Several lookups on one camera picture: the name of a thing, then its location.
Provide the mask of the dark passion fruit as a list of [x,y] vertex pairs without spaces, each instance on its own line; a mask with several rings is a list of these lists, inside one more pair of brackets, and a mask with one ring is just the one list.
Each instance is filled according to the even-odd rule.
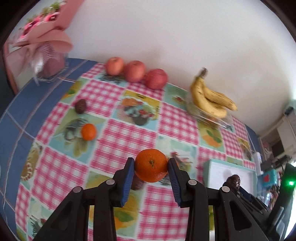
[[144,187],[144,181],[138,178],[136,174],[134,174],[131,189],[134,191],[141,190]]
[[85,113],[86,108],[87,108],[87,103],[85,99],[79,99],[74,104],[74,109],[77,114]]
[[223,186],[227,186],[236,195],[240,189],[240,177],[236,174],[227,178],[223,183]]

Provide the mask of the orange tangerine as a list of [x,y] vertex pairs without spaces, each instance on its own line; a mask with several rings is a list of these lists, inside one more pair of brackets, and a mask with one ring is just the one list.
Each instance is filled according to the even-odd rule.
[[168,173],[168,159],[157,149],[142,150],[135,158],[134,171],[144,182],[158,182]]
[[92,141],[96,138],[96,135],[96,127],[91,123],[87,123],[81,128],[81,136],[86,141]]

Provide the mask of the white tray with teal rim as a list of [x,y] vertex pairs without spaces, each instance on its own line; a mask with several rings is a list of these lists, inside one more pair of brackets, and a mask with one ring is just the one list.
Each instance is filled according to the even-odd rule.
[[203,180],[206,187],[219,189],[228,177],[236,174],[240,177],[242,188],[253,196],[257,195],[257,175],[254,170],[214,159],[206,161],[203,167]]

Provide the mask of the teal box with red label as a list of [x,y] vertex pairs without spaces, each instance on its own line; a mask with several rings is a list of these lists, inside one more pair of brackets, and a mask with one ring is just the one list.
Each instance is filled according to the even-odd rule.
[[275,169],[264,172],[257,177],[257,191],[263,192],[269,190],[272,186],[278,184],[278,173]]

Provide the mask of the white shelf unit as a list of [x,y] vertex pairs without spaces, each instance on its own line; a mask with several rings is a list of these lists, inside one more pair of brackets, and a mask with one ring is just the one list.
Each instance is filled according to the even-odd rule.
[[295,157],[295,99],[288,103],[281,119],[261,135],[259,141],[266,161]]

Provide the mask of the clear plastic fruit container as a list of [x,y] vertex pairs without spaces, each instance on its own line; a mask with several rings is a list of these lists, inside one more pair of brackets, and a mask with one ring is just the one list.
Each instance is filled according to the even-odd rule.
[[229,127],[233,126],[233,119],[229,113],[227,114],[227,116],[225,118],[219,119],[219,118],[216,118],[216,117],[204,112],[203,110],[199,109],[193,103],[193,99],[192,99],[190,92],[187,92],[187,95],[185,98],[185,107],[186,107],[187,112],[189,114],[191,114],[191,116],[193,116],[194,118],[196,118],[200,121],[216,124],[216,125],[223,127],[223,128],[229,128]]

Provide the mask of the pink checkered fruit tablecloth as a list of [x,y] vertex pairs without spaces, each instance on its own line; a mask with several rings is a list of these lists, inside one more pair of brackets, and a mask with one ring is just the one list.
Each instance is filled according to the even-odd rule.
[[[92,188],[121,169],[141,150],[158,149],[191,178],[203,181],[211,159],[255,170],[243,122],[222,128],[186,112],[186,90],[167,84],[153,91],[141,83],[110,77],[97,63],[74,81],[51,110],[27,154],[16,196],[16,234],[32,240],[75,186]],[[85,113],[74,104],[85,99]],[[81,136],[91,123],[97,135]]]

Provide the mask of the blue plaid tablecloth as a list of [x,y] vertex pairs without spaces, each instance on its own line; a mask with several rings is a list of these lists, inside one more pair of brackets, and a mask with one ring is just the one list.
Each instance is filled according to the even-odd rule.
[[57,77],[36,84],[30,80],[1,116],[1,216],[15,224],[15,206],[25,154],[43,122],[71,84],[95,61],[71,58]]

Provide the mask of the yellow banana bunch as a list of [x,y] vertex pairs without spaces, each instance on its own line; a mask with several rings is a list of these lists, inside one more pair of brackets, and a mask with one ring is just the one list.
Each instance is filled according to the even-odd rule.
[[227,116],[226,109],[237,111],[238,107],[235,102],[226,95],[211,90],[206,86],[204,79],[207,73],[208,70],[202,68],[190,86],[193,104],[215,118],[225,118]]

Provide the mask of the clear glass vase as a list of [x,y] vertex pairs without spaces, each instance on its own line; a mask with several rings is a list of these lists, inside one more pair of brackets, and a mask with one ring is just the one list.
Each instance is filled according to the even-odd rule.
[[36,66],[37,74],[34,76],[37,83],[52,82],[68,67],[68,54],[54,53],[44,57]]

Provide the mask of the right red apple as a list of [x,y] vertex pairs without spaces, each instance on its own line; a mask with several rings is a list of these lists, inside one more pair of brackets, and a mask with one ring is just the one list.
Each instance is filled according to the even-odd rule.
[[163,69],[152,69],[144,78],[146,87],[152,90],[162,90],[168,81],[168,75]]

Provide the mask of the red apple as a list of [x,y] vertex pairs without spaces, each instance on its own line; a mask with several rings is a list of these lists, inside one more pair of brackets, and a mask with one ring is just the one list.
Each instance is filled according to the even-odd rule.
[[162,90],[168,81],[168,75],[163,69],[152,69],[144,78],[146,87],[152,90]]
[[134,60],[129,62],[124,69],[123,76],[127,82],[140,82],[145,75],[145,65],[143,62]]
[[111,57],[105,65],[107,74],[111,76],[120,75],[123,72],[124,67],[125,63],[121,57]]

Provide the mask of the left red apple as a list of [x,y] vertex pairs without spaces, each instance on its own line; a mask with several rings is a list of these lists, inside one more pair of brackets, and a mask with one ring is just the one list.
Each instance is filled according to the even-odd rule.
[[124,67],[125,63],[121,57],[111,57],[105,65],[107,74],[111,76],[120,75],[123,72]]

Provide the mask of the middle red apple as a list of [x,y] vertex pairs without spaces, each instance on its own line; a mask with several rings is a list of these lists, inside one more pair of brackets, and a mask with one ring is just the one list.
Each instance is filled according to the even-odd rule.
[[129,62],[124,69],[123,76],[127,82],[140,82],[145,75],[145,65],[143,62],[134,60]]

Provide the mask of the pink chair back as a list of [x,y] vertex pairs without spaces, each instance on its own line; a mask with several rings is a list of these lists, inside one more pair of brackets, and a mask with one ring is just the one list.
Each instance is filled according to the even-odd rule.
[[10,70],[10,67],[9,67],[8,61],[7,61],[7,56],[8,56],[8,53],[9,53],[9,43],[8,43],[8,40],[5,41],[5,43],[3,45],[3,48],[2,48],[2,51],[3,51],[4,67],[5,67],[6,76],[7,76],[9,85],[10,85],[10,87],[11,87],[14,95],[17,95],[18,92],[19,92],[19,89],[18,89],[18,86],[16,84],[15,78],[14,78],[14,76],[13,76],[11,70]]

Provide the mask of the pink flower bouquet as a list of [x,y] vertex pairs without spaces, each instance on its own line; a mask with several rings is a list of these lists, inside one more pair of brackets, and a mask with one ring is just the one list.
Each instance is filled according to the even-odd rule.
[[36,66],[42,59],[54,53],[68,54],[72,50],[73,44],[65,30],[82,3],[55,2],[8,39],[7,61],[14,78],[30,69],[35,83],[39,84],[34,76],[37,74]]

